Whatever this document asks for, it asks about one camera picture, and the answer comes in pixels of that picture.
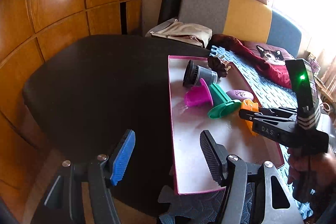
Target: floor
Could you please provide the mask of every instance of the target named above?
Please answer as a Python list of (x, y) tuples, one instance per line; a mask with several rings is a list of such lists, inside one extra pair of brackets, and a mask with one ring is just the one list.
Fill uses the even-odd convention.
[[(41, 168), (39, 175), (36, 178), (33, 188), (31, 189), (31, 193), (26, 203), (22, 224), (30, 224), (34, 215), (34, 211), (36, 210), (37, 205), (42, 198), (49, 182), (51, 181), (61, 162), (64, 160), (64, 156), (58, 150), (51, 150), (44, 162), (43, 167)], [(82, 183), (82, 195), (86, 224), (94, 224), (90, 206), (88, 183)], [(122, 224), (156, 224), (156, 219), (154, 217), (139, 212), (116, 199), (114, 202)]]

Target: silver screw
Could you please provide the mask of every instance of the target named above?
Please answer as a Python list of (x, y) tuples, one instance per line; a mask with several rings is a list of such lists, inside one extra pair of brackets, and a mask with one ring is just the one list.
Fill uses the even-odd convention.
[(63, 167), (69, 167), (70, 164), (71, 164), (71, 161), (69, 161), (69, 160), (65, 160), (65, 161), (62, 162)]
[(232, 161), (237, 161), (238, 157), (236, 155), (229, 155), (229, 159)]
[(97, 160), (100, 160), (100, 161), (103, 161), (103, 160), (106, 160), (107, 159), (107, 156), (105, 154), (100, 154), (97, 156)]
[(273, 163), (269, 160), (265, 161), (265, 166), (268, 167), (268, 168), (272, 168), (273, 167)]

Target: magenta plastic object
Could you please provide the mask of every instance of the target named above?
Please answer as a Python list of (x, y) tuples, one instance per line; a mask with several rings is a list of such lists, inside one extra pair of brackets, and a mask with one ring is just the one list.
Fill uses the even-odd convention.
[(200, 79), (201, 86), (193, 86), (184, 96), (184, 103), (188, 107), (199, 106), (210, 103), (213, 106), (211, 94), (207, 83), (203, 78)]
[(240, 100), (241, 102), (245, 99), (250, 99), (253, 101), (254, 96), (251, 92), (246, 90), (229, 90), (226, 92), (226, 94), (232, 99), (232, 100)]

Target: green plastic object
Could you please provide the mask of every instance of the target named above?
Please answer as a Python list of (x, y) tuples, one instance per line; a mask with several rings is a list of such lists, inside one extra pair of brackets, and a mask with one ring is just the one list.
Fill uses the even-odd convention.
[(223, 90), (222, 88), (212, 83), (209, 86), (209, 90), (211, 93), (211, 97), (213, 100), (214, 107), (208, 112), (208, 117), (210, 119), (218, 119), (229, 115), (235, 110), (239, 109), (241, 106), (240, 100), (232, 100)]

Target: orange toy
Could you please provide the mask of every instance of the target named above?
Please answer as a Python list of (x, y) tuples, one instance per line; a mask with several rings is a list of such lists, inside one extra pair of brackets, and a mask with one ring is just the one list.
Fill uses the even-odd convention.
[[(251, 111), (254, 111), (254, 112), (258, 112), (259, 111), (259, 104), (254, 103), (251, 99), (245, 99), (241, 104), (241, 109), (247, 109), (247, 110), (251, 110)], [(245, 122), (247, 124), (247, 127), (251, 131), (251, 134), (253, 136), (257, 136), (258, 133), (255, 133), (254, 131), (252, 131), (253, 122), (246, 121), (246, 120), (245, 120)]]

